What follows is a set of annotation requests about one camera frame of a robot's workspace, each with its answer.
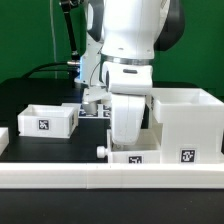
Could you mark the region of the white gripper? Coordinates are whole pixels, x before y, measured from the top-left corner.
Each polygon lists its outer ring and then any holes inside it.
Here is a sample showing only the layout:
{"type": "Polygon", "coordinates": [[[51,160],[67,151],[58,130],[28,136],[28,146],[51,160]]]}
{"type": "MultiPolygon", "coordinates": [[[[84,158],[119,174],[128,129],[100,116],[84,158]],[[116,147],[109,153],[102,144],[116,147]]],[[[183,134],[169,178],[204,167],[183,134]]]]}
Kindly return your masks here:
{"type": "Polygon", "coordinates": [[[144,96],[111,95],[112,141],[118,145],[134,145],[138,140],[144,109],[144,96]]]}

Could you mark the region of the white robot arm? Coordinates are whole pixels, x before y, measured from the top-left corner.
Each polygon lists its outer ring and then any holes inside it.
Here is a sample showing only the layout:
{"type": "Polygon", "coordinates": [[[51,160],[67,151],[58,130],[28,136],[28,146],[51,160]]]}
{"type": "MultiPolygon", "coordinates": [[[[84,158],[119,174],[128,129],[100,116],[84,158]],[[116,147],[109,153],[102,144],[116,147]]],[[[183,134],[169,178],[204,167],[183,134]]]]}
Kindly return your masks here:
{"type": "Polygon", "coordinates": [[[139,137],[152,61],[182,37],[181,0],[88,0],[88,33],[101,48],[100,82],[84,89],[82,104],[94,112],[99,100],[111,105],[112,141],[133,145],[139,137]]]}

